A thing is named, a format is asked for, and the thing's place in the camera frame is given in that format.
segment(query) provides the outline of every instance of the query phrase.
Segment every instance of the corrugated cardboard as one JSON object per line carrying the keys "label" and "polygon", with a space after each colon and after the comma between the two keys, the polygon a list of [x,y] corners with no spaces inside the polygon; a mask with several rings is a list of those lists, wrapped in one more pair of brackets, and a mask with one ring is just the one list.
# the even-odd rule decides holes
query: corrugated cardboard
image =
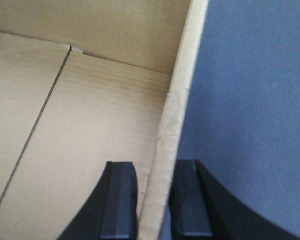
{"label": "corrugated cardboard", "polygon": [[139,240],[156,240],[162,227],[179,138],[208,0],[192,0],[159,127],[156,153],[139,223]]}
{"label": "corrugated cardboard", "polygon": [[0,0],[0,31],[171,74],[190,0]]}
{"label": "corrugated cardboard", "polygon": [[0,198],[68,50],[0,33]]}
{"label": "corrugated cardboard", "polygon": [[133,162],[140,206],[169,83],[167,74],[71,52],[3,198],[0,240],[56,239],[106,161]]}

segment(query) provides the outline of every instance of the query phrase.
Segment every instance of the black plastic part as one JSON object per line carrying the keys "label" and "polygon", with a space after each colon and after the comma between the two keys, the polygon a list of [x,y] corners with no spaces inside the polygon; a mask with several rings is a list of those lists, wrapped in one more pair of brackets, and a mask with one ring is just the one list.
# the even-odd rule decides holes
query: black plastic part
{"label": "black plastic part", "polygon": [[58,240],[135,240],[137,176],[131,162],[107,162],[102,176]]}
{"label": "black plastic part", "polygon": [[218,240],[300,240],[257,214],[195,161],[212,231]]}
{"label": "black plastic part", "polygon": [[169,207],[173,240],[214,239],[194,161],[176,161]]}

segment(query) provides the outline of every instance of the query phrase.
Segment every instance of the torn cardboard edge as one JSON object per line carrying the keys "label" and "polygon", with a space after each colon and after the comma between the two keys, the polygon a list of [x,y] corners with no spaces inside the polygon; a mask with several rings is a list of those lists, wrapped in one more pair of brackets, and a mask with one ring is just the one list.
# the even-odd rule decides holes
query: torn cardboard edge
{"label": "torn cardboard edge", "polygon": [[160,121],[138,240],[159,239],[209,0],[191,0]]}

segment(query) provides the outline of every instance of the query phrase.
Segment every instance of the blue-gray surface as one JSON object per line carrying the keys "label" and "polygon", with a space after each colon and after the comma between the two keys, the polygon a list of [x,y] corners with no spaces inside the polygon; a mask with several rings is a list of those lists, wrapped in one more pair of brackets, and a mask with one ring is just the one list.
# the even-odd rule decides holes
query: blue-gray surface
{"label": "blue-gray surface", "polygon": [[300,237],[300,0],[210,1],[178,158]]}

